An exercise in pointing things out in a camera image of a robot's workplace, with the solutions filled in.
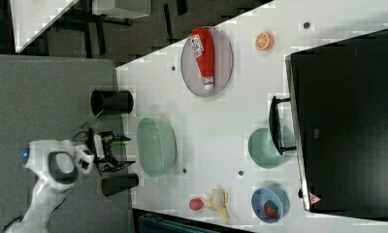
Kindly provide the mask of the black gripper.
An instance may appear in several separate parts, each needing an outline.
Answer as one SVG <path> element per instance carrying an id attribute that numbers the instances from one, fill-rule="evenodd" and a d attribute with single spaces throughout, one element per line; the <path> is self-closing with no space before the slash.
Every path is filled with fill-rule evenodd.
<path id="1" fill-rule="evenodd" d="M 116 173 L 128 168 L 134 161 L 113 162 L 112 144 L 123 144 L 131 141 L 131 138 L 122 134 L 113 134 L 112 131 L 97 132 L 88 129 L 86 144 L 95 155 L 93 164 L 100 175 L 104 173 Z"/>

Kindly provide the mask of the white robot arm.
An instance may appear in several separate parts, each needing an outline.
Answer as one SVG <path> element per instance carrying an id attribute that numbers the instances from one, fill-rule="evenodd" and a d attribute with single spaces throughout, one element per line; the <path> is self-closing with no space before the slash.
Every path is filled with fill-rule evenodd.
<path id="1" fill-rule="evenodd" d="M 25 168 L 37 177 L 31 203 L 24 214 L 5 227 L 5 233 L 49 233 L 51 214 L 65 201 L 81 174 L 96 168 L 108 178 L 101 181 L 103 195 L 108 197 L 139 185 L 136 174 L 119 172 L 131 165 L 114 158 L 112 144 L 130 139 L 111 131 L 86 131 L 86 140 L 40 140 L 28 144 L 24 154 Z"/>

